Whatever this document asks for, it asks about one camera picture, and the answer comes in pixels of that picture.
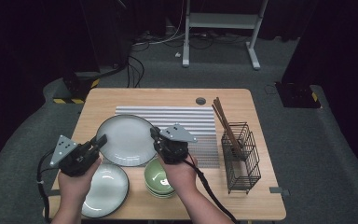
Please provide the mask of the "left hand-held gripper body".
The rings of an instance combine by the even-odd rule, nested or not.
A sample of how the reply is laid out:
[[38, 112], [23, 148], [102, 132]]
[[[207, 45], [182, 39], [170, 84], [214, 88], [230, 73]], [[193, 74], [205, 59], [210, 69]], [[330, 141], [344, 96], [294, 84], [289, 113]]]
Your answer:
[[70, 138], [61, 135], [58, 139], [49, 165], [59, 168], [71, 177], [85, 174], [91, 165], [100, 157], [100, 150], [91, 146], [90, 140], [78, 144]]

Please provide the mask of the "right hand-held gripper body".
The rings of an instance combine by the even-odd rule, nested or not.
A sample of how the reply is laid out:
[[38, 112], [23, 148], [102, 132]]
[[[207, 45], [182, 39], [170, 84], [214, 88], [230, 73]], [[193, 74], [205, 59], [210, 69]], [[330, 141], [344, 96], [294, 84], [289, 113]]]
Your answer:
[[187, 131], [179, 123], [175, 123], [166, 129], [160, 129], [159, 156], [167, 164], [176, 164], [184, 160], [188, 155], [188, 144], [197, 143], [198, 139]]

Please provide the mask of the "grey plate dark rim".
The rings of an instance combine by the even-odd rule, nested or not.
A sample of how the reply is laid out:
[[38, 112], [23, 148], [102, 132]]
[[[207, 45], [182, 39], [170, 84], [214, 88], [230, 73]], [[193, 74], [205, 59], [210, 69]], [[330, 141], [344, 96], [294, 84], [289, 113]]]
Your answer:
[[140, 166], [152, 160], [156, 151], [150, 136], [153, 125], [134, 115], [117, 115], [98, 129], [97, 138], [106, 137], [100, 148], [103, 156], [120, 166]]
[[123, 169], [103, 163], [94, 174], [82, 215], [99, 218], [114, 213], [125, 202], [130, 182]]

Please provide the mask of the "green ceramic bowl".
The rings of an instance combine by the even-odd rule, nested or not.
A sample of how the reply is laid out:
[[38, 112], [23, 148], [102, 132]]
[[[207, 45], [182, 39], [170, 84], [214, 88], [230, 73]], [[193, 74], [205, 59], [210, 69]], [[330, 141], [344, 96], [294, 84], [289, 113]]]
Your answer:
[[175, 194], [174, 189], [152, 189], [148, 188], [148, 191], [157, 198], [170, 198]]
[[160, 196], [168, 196], [174, 194], [174, 189], [171, 187], [167, 179], [159, 180], [157, 182], [146, 182], [147, 188]]
[[150, 161], [144, 171], [145, 183], [146, 182], [157, 182], [159, 180], [167, 179], [165, 170], [159, 162], [158, 158]]

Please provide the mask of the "black wire cutlery rack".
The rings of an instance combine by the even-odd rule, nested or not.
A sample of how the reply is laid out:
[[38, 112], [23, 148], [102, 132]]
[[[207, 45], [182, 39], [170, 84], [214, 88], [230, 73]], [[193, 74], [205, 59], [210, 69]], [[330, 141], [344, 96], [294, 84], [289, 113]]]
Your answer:
[[227, 189], [228, 192], [243, 190], [248, 193], [261, 178], [260, 159], [255, 138], [246, 122], [232, 122], [230, 128], [240, 151], [234, 148], [228, 134], [223, 133], [221, 144], [225, 161]]

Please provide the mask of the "person's left hand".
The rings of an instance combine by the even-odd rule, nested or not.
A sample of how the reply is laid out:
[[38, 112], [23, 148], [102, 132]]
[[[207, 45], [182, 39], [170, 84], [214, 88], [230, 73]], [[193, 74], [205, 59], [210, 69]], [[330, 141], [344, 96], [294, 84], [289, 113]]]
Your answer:
[[59, 172], [58, 180], [61, 194], [61, 203], [75, 205], [82, 204], [90, 191], [92, 178], [100, 166], [102, 159], [94, 162], [88, 171], [81, 176], [71, 177]]

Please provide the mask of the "person's right hand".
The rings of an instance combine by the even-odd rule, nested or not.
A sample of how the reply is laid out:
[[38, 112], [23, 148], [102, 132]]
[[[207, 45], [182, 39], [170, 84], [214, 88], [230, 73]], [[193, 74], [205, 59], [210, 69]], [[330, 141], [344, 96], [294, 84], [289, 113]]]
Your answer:
[[177, 164], [167, 164], [162, 158], [158, 158], [158, 161], [166, 173], [170, 186], [181, 199], [188, 198], [198, 191], [197, 175], [193, 168], [193, 165], [197, 164], [196, 159], [188, 155], [184, 161]]

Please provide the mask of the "striped woven placemat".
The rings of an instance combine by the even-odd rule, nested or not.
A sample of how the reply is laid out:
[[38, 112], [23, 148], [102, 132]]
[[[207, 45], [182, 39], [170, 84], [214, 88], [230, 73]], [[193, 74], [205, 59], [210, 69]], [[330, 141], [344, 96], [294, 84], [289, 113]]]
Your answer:
[[220, 166], [214, 112], [210, 107], [119, 105], [117, 115], [134, 115], [160, 129], [179, 123], [198, 139], [197, 143], [188, 144], [188, 150], [197, 158], [199, 167]]

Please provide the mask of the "black base yellow striped edge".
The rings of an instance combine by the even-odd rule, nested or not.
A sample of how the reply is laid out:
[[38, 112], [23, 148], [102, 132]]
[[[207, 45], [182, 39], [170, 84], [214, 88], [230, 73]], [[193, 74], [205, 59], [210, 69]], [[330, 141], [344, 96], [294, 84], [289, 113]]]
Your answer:
[[99, 81], [98, 77], [64, 77], [53, 94], [52, 101], [55, 104], [84, 104], [90, 91], [98, 86]]

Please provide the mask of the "black cabinet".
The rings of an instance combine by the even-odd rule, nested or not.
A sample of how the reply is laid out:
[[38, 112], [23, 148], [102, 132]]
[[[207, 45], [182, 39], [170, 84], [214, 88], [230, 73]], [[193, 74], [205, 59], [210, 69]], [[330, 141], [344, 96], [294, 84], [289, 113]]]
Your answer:
[[95, 71], [107, 73], [117, 70], [124, 63], [122, 15], [129, 11], [127, 0], [81, 0], [83, 15], [96, 64]]

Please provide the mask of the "black curtain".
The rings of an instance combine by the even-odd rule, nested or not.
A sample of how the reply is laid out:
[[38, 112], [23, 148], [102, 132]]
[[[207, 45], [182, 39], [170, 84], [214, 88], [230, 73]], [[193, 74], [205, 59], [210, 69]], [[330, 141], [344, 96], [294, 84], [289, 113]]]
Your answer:
[[56, 31], [56, 9], [69, 0], [0, 0], [0, 151], [43, 103], [44, 87], [75, 79]]
[[282, 83], [321, 86], [358, 158], [358, 0], [318, 0]]

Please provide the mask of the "white metal stand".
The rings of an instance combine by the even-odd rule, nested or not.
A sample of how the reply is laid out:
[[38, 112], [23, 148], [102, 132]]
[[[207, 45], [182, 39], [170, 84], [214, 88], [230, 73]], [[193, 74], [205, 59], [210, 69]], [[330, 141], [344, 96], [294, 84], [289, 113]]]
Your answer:
[[261, 65], [255, 53], [255, 41], [257, 40], [268, 2], [269, 0], [262, 0], [258, 13], [247, 15], [192, 12], [190, 9], [191, 0], [186, 0], [186, 24], [182, 66], [189, 67], [190, 65], [189, 34], [191, 28], [223, 28], [253, 31], [251, 40], [245, 43], [245, 47], [249, 54], [252, 67], [254, 70], [259, 70]]

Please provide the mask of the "black stand base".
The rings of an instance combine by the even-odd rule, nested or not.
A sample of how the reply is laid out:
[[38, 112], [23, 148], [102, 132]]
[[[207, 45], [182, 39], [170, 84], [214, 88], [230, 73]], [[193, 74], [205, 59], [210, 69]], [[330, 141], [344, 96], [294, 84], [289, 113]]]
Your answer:
[[276, 82], [282, 105], [290, 108], [320, 108], [316, 93], [310, 87], [298, 87], [294, 83]]

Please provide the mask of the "grey table edge bracket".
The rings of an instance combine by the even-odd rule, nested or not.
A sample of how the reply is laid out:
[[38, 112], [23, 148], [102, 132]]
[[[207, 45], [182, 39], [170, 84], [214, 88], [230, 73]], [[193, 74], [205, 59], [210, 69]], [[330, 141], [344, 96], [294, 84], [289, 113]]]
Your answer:
[[290, 195], [290, 191], [288, 189], [283, 189], [281, 187], [270, 187], [269, 191], [271, 193], [278, 193], [283, 197], [289, 196]]

